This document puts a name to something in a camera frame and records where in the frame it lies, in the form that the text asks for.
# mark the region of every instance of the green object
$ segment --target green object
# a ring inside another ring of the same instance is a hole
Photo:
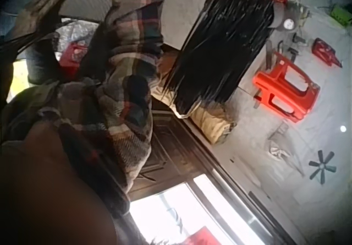
[[[342,7],[334,6],[331,16],[344,27],[352,23],[352,14]]]

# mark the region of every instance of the long black hair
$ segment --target long black hair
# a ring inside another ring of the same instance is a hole
[[[272,0],[206,0],[167,76],[178,113],[227,101],[271,34]]]

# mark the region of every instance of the wooden door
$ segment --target wooden door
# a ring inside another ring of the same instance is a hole
[[[129,192],[131,200],[160,193],[205,170],[197,159],[199,146],[171,111],[153,112],[151,155]]]

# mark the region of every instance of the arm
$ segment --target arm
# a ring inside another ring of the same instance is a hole
[[[150,87],[157,83],[156,68],[162,53],[162,2],[114,0],[105,20],[111,67],[100,104],[122,159],[127,190],[151,150]]]
[[[0,42],[0,70],[1,70],[1,108],[6,105],[6,99],[10,91],[13,79],[13,62],[17,57],[18,51],[24,47],[30,39],[31,34],[35,33],[42,18],[60,0],[33,0],[16,17],[14,27],[6,35],[4,42]],[[4,43],[15,40],[6,46]]]

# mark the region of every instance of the shirt sleeve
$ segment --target shirt sleeve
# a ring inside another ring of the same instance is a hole
[[[128,189],[150,154],[150,88],[157,84],[164,0],[113,0],[105,19],[109,70],[99,103],[125,170]]]

